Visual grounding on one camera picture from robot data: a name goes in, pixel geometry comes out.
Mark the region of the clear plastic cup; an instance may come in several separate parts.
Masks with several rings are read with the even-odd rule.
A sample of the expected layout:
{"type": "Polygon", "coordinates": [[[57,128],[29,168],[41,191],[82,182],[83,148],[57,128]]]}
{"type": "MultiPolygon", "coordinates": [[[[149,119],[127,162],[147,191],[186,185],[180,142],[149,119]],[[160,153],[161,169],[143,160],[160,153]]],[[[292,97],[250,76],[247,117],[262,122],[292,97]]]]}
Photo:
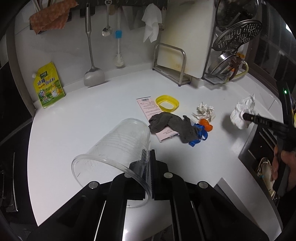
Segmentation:
{"type": "MultiPolygon", "coordinates": [[[[87,153],[78,155],[71,164],[75,180],[84,187],[91,181],[100,184],[111,182],[140,156],[140,151],[150,148],[150,129],[135,118],[121,121],[99,140],[87,153]]],[[[138,208],[149,201],[127,201],[128,208],[138,208]]]]}

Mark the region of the white tissue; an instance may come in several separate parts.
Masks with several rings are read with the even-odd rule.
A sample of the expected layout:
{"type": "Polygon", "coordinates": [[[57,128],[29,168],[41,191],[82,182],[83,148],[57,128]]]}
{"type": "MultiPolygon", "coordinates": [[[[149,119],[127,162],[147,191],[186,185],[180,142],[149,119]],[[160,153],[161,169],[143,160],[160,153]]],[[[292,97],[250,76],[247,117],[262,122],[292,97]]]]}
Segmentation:
{"type": "Polygon", "coordinates": [[[247,98],[241,99],[235,106],[233,112],[230,115],[230,120],[240,130],[247,129],[250,125],[250,121],[243,119],[243,114],[255,115],[255,95],[250,95],[247,98]]]}

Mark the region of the dark grey sock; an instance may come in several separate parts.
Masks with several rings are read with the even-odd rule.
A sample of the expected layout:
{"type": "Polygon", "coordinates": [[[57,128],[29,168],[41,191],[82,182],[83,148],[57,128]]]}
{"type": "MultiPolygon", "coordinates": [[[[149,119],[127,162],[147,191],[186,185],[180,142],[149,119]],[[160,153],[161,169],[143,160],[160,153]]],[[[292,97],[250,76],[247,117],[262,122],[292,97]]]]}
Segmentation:
{"type": "Polygon", "coordinates": [[[199,129],[191,125],[190,119],[186,115],[181,119],[179,116],[172,113],[162,112],[153,115],[149,119],[149,129],[151,133],[159,133],[167,126],[175,132],[178,132],[182,143],[189,143],[199,138],[199,129]]]}

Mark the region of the pink paper receipt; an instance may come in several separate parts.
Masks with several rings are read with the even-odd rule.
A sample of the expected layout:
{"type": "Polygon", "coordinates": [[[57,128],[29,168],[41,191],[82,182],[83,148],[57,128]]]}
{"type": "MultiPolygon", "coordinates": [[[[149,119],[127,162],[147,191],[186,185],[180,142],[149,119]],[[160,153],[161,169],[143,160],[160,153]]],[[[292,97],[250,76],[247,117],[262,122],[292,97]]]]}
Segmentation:
{"type": "MultiPolygon", "coordinates": [[[[154,102],[151,97],[138,98],[137,103],[145,114],[147,120],[149,120],[153,115],[160,114],[162,112],[160,107],[154,102]]],[[[156,136],[160,142],[176,135],[178,135],[178,132],[175,132],[168,126],[165,127],[162,131],[156,133],[156,136]]]]}

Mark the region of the yellow plastic ring lid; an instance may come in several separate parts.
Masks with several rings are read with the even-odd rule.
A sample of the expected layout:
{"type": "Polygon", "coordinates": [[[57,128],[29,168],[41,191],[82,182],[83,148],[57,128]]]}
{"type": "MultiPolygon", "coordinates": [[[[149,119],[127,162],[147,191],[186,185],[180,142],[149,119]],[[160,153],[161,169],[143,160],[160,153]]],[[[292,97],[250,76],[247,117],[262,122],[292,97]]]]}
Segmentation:
{"type": "Polygon", "coordinates": [[[179,101],[169,95],[161,95],[155,100],[157,106],[164,112],[172,113],[179,107],[179,101]]]}

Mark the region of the printed paper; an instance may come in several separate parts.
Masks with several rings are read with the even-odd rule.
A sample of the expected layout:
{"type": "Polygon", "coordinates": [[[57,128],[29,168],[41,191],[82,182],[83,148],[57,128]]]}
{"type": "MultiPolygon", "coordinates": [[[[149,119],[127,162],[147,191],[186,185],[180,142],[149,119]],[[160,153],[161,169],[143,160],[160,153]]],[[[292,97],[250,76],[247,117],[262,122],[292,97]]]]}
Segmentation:
{"type": "Polygon", "coordinates": [[[192,113],[192,116],[197,120],[205,119],[208,122],[211,122],[215,118],[215,109],[213,106],[207,105],[204,102],[201,102],[196,109],[195,113],[192,113]]]}

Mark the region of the stack of dirty dishes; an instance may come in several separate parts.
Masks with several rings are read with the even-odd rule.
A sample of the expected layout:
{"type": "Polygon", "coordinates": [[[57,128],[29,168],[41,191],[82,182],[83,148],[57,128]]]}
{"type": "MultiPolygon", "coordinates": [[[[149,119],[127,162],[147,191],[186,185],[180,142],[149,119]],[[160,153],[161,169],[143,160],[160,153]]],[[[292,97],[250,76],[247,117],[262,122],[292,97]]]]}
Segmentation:
{"type": "Polygon", "coordinates": [[[257,168],[257,176],[261,178],[269,192],[272,199],[275,197],[275,191],[273,189],[274,181],[271,179],[272,165],[267,158],[262,158],[257,168]]]}

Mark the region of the steel cutting board rack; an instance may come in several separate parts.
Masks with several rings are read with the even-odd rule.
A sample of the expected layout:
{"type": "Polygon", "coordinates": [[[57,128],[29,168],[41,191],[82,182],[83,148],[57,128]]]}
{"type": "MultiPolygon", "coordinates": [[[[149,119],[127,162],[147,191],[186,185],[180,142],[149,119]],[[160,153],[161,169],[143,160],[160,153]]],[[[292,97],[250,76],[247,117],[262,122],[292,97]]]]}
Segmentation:
{"type": "Polygon", "coordinates": [[[191,83],[192,76],[186,73],[186,64],[187,56],[183,49],[164,43],[155,45],[152,69],[178,86],[191,83]]]}

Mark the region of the steel spatula with grey head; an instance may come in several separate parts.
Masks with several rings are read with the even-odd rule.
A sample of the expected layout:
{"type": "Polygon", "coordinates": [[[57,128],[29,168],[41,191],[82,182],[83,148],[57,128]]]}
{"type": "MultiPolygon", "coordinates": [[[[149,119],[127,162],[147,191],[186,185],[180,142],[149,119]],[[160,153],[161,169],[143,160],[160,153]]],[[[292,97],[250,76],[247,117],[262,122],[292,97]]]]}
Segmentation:
{"type": "Polygon", "coordinates": [[[91,68],[84,75],[84,85],[86,87],[94,87],[97,85],[101,85],[102,83],[105,82],[105,74],[100,68],[97,68],[94,65],[92,45],[91,45],[90,3],[86,3],[85,32],[88,40],[91,68]]]}

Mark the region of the blue white bottle brush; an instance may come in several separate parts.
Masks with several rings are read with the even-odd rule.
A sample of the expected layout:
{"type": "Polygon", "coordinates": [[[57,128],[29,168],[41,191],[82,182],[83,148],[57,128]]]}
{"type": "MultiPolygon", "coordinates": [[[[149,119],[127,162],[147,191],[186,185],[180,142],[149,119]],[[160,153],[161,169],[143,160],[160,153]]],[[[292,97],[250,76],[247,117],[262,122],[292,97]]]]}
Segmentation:
{"type": "Polygon", "coordinates": [[[125,65],[124,60],[121,56],[121,52],[120,52],[120,40],[122,38],[122,30],[121,30],[120,25],[121,25],[121,10],[120,10],[120,8],[118,8],[118,10],[117,10],[117,30],[115,31],[115,38],[117,40],[117,53],[114,58],[114,65],[117,68],[122,68],[125,65]]]}

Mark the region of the white cutting board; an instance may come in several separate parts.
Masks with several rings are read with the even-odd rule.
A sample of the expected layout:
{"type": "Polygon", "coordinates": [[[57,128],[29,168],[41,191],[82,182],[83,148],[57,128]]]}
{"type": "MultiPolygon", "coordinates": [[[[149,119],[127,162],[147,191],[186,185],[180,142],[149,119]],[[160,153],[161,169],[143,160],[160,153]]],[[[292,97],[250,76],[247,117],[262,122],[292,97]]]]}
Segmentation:
{"type": "Polygon", "coordinates": [[[214,1],[169,1],[160,43],[181,48],[187,56],[186,73],[201,78],[215,18],[214,1]]]}

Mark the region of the small steel ladle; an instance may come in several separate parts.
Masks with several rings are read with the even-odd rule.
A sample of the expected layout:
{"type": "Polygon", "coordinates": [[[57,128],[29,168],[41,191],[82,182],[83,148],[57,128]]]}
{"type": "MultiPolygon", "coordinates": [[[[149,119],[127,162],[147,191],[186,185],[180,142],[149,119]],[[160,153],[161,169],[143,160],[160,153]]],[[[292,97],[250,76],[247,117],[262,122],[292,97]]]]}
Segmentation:
{"type": "Polygon", "coordinates": [[[109,10],[112,4],[112,0],[105,0],[104,3],[106,5],[106,26],[102,30],[102,36],[108,37],[112,34],[112,27],[109,25],[109,10]]]}

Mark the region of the white hanging cloth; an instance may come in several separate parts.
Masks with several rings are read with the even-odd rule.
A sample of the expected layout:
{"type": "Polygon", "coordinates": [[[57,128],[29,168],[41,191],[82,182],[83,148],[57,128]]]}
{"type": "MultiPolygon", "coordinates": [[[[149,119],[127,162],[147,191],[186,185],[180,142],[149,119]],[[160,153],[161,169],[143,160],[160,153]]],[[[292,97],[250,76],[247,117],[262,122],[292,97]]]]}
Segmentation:
{"type": "Polygon", "coordinates": [[[142,21],[145,23],[144,39],[152,43],[157,40],[159,34],[159,24],[162,23],[161,10],[153,3],[149,4],[144,12],[142,21]]]}

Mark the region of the orange patterned dish cloth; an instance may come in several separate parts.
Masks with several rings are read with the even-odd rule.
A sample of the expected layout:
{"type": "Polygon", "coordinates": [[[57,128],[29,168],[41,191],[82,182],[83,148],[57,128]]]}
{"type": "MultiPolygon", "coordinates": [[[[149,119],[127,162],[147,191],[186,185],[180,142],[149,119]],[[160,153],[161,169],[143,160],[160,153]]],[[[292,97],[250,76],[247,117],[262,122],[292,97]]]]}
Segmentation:
{"type": "Polygon", "coordinates": [[[31,15],[29,22],[35,34],[47,30],[63,29],[67,23],[70,9],[78,6],[76,0],[60,1],[31,15]]]}

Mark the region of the black wall utensil rail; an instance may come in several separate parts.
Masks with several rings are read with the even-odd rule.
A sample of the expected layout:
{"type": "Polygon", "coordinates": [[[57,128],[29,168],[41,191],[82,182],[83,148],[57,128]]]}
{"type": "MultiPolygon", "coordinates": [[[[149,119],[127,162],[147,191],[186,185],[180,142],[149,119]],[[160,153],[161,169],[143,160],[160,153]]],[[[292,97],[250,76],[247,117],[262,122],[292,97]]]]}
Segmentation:
{"type": "MultiPolygon", "coordinates": [[[[40,10],[45,9],[46,7],[49,7],[50,5],[53,5],[55,3],[58,3],[60,1],[48,1],[48,4],[46,7],[41,8],[38,4],[41,1],[33,1],[34,6],[36,6],[38,8],[39,12],[40,10]]],[[[72,10],[79,10],[80,11],[80,16],[84,17],[85,16],[85,12],[84,10],[86,9],[86,3],[90,3],[90,7],[91,7],[91,13],[94,14],[95,13],[95,7],[96,6],[104,6],[105,1],[77,1],[78,6],[76,6],[75,8],[70,9],[70,12],[72,10]]],[[[112,6],[114,6],[115,8],[118,8],[119,6],[135,6],[135,7],[146,7],[149,4],[155,4],[160,10],[165,10],[168,7],[168,1],[112,1],[112,6]]],[[[68,17],[68,21],[71,20],[71,14],[69,13],[69,17],[68,17]]]]}

